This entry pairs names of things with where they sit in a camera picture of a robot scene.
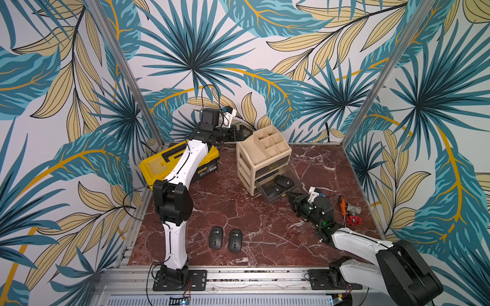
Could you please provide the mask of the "black Lecoo mouse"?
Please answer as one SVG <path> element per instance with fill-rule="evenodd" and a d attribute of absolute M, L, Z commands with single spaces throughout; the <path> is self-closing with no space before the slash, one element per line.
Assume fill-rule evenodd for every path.
<path fill-rule="evenodd" d="M 242 231 L 233 229 L 229 234 L 228 250 L 233 253 L 238 253 L 242 248 Z"/>
<path fill-rule="evenodd" d="M 212 250 L 218 250 L 223 245 L 224 229 L 220 226 L 215 226 L 211 229 L 209 235 L 209 247 Z"/>
<path fill-rule="evenodd" d="M 274 183 L 284 189 L 290 189 L 295 186 L 295 182 L 285 175 L 277 175 L 274 178 Z"/>
<path fill-rule="evenodd" d="M 282 190 L 282 188 L 280 186 L 274 185 L 274 186 L 268 187 L 265 190 L 265 197 L 269 201 L 272 201 L 275 198 L 277 198 L 278 196 L 281 196 L 282 195 L 282 192 L 283 192 L 283 190 Z"/>

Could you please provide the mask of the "clear bottom drawer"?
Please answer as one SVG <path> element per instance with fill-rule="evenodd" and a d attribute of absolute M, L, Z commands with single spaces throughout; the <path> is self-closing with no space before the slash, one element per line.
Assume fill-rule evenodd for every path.
<path fill-rule="evenodd" d="M 291 172 L 272 172 L 255 181 L 255 187 L 263 199 L 269 203 L 280 200 L 288 192 L 300 188 L 301 183 Z"/>

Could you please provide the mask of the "beige drawer organizer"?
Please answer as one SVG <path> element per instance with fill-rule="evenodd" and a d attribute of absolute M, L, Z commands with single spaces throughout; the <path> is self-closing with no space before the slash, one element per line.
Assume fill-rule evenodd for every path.
<path fill-rule="evenodd" d="M 237 142 L 237 175 L 251 196 L 259 193 L 259 186 L 285 172 L 292 148 L 282 133 L 273 125 L 252 133 Z"/>

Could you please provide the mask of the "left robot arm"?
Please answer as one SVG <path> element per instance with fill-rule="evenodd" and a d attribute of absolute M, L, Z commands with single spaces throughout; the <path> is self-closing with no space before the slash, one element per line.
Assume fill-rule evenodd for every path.
<path fill-rule="evenodd" d="M 183 288 L 188 281 L 186 223 L 193 212 L 189 187 L 199 164 L 218 142 L 241 140 L 243 133 L 232 124 L 232 107 L 204 108 L 201 121 L 184 142 L 184 153 L 164 180 L 153 184 L 155 210 L 165 231 L 165 259 L 160 268 L 162 283 Z"/>

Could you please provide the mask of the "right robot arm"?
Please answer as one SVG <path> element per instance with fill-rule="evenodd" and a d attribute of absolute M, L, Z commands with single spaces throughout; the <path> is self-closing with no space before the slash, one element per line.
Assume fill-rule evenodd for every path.
<path fill-rule="evenodd" d="M 328 197 L 316 189 L 308 194 L 288 192 L 287 198 L 297 217 L 314 225 L 320 242 L 355 255 L 330 264 L 334 287 L 359 284 L 390 296 L 397 305 L 427 305 L 444 292 L 411 243 L 392 243 L 342 227 L 334 220 Z"/>

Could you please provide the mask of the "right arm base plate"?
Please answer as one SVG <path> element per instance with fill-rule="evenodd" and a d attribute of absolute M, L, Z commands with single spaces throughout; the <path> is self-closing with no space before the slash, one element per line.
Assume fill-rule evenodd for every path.
<path fill-rule="evenodd" d="M 310 269 L 306 273 L 312 290 L 345 290 L 362 289 L 362 285 L 348 283 L 335 269 Z"/>

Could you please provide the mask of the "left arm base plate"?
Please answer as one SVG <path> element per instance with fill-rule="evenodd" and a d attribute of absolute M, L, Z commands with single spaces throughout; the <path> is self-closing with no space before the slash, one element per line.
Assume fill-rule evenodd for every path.
<path fill-rule="evenodd" d="M 207 270 L 168 269 L 163 267 L 156 273 L 153 291 L 205 291 Z"/>

